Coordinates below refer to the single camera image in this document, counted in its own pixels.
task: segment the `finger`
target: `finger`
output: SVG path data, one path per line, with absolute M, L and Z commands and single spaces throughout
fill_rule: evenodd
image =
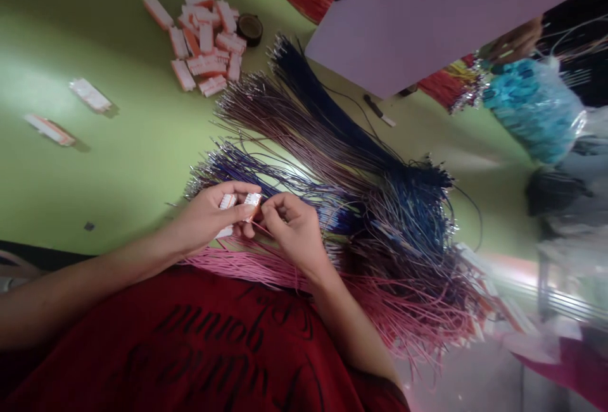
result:
M 255 236 L 255 232 L 253 231 L 253 225 L 249 222 L 243 224 L 243 235 L 247 238 L 253 238 Z
M 215 216 L 215 222 L 222 227 L 243 221 L 245 218 L 251 216 L 256 210 L 254 205 L 240 204 L 233 206 L 228 209 L 223 209 Z
M 526 45 L 530 42 L 534 41 L 534 31 L 528 31 L 525 34 L 520 35 L 519 37 L 516 37 L 512 42 L 511 42 L 511 48 L 513 49 L 513 51 L 515 51 L 516 49 L 520 48 L 523 45 Z
M 209 187 L 205 192 L 218 205 L 224 198 L 224 194 L 259 194 L 262 188 L 257 184 L 245 183 L 241 181 L 226 181 Z
M 268 204 L 269 200 L 262 205 L 262 214 L 264 215 L 264 222 L 266 228 L 275 238 L 280 237 L 283 233 L 289 230 L 287 224 L 281 219 L 281 216 L 277 213 L 277 210 L 273 205 Z
M 505 34 L 505 35 L 499 37 L 498 40 L 496 41 L 496 43 L 494 43 L 494 45 L 492 46 L 492 49 L 490 50 L 490 52 L 488 53 L 487 60 L 494 61 L 494 59 L 497 59 L 498 57 L 500 57 L 501 55 L 506 53 L 508 51 L 508 49 L 503 50 L 503 47 L 507 43 L 509 43 L 510 38 L 511 38 L 510 32 L 508 34 Z
M 528 41 L 521 43 L 517 48 L 513 49 L 513 53 L 509 53 L 503 58 L 496 60 L 495 64 L 510 64 L 520 59 L 527 58 L 536 46 L 536 41 L 530 37 Z
M 276 194 L 266 200 L 264 205 L 273 207 L 280 215 L 284 216 L 287 221 L 301 216 L 307 208 L 307 204 L 289 192 Z
M 253 220 L 256 221 L 257 223 L 260 223 L 263 219 L 264 219 L 264 215 L 262 214 L 262 211 L 256 211 L 256 213 L 253 216 Z

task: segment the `wire bundle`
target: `wire bundle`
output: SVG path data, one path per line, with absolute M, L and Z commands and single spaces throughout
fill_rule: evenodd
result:
M 222 239 L 222 249 L 208 247 L 182 264 L 221 276 L 259 282 L 271 289 L 309 292 L 305 278 L 285 262 L 277 249 L 250 240 Z M 398 358 L 428 363 L 440 360 L 447 343 L 459 343 L 468 338 L 472 315 L 483 314 L 471 299 L 472 290 L 466 288 L 460 289 L 464 309 L 458 309 L 446 304 L 447 287 L 439 296 L 428 296 L 423 302 L 418 299 L 419 284 L 414 278 L 396 281 L 345 272 L 340 275 L 388 349 Z M 401 290 L 399 296 L 389 291 L 395 289 Z
M 452 178 L 428 158 L 404 162 L 359 127 L 284 36 L 278 36 L 271 58 L 279 82 L 250 74 L 218 101 L 218 116 L 237 137 L 218 142 L 218 149 L 193 167 L 186 196 L 224 180 L 258 184 L 265 197 L 294 192 L 317 209 L 330 258 L 395 354 L 413 358 L 409 348 L 416 347 L 429 357 L 445 344 L 469 340 L 474 322 L 484 320 L 488 308 L 480 307 L 484 292 L 450 247 Z M 302 165 L 271 151 L 265 140 Z M 265 152 L 248 152 L 246 142 Z M 208 249 L 187 262 L 221 275 L 306 290 L 271 247 L 245 247 L 254 251 Z

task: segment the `person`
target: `person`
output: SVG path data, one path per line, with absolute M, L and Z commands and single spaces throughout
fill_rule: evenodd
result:
M 306 276 L 313 306 L 171 268 L 229 224 L 253 237 L 240 221 L 254 208 L 219 203 L 260 191 L 207 188 L 154 234 L 1 295 L 0 385 L 12 383 L 1 409 L 408 411 L 386 346 L 327 257 L 316 211 L 296 196 L 268 199 L 262 223 Z

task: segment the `green table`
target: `green table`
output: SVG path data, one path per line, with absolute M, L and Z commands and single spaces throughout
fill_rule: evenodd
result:
M 160 0 L 174 17 L 182 0 Z M 265 47 L 281 30 L 308 40 L 314 25 L 285 0 L 228 0 L 259 15 L 263 44 L 245 71 L 266 69 Z M 0 0 L 0 239 L 77 253 L 100 253 L 160 226 L 178 203 L 199 153 L 223 131 L 212 125 L 213 100 L 183 93 L 167 34 L 141 0 Z M 313 65 L 329 87 L 361 100 L 362 91 Z M 117 108 L 93 113 L 68 89 L 84 77 Z M 336 100 L 363 123 L 350 101 Z M 448 116 L 426 95 L 383 101 L 389 128 L 369 111 L 379 134 L 404 158 L 427 152 L 483 213 L 482 253 L 536 258 L 537 227 L 525 215 L 523 189 L 533 165 L 486 111 Z M 79 142 L 60 147 L 23 120 L 36 113 Z M 457 191 L 452 202 L 474 247 L 478 215 Z M 93 231 L 84 230 L 91 222 Z

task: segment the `pink wire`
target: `pink wire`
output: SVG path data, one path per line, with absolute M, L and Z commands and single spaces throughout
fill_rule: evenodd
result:
M 254 224 L 268 233 L 259 224 Z M 181 263 L 220 276 L 258 282 L 274 290 L 290 288 L 310 292 L 305 277 L 282 257 L 277 248 L 237 237 L 226 237 L 218 242 L 222 248 L 207 247 L 202 253 Z M 409 281 L 343 272 L 340 275 L 376 326 L 387 348 L 397 358 L 409 359 L 413 364 L 424 361 L 437 368 L 440 367 L 441 348 L 444 345 L 458 343 L 461 338 L 468 339 L 470 336 L 471 314 L 446 303 L 445 290 L 440 297 L 428 296 L 429 301 L 422 303 L 422 295 L 415 288 L 415 283 L 410 285 Z M 382 288 L 387 285 L 416 291 L 416 301 L 389 293 Z

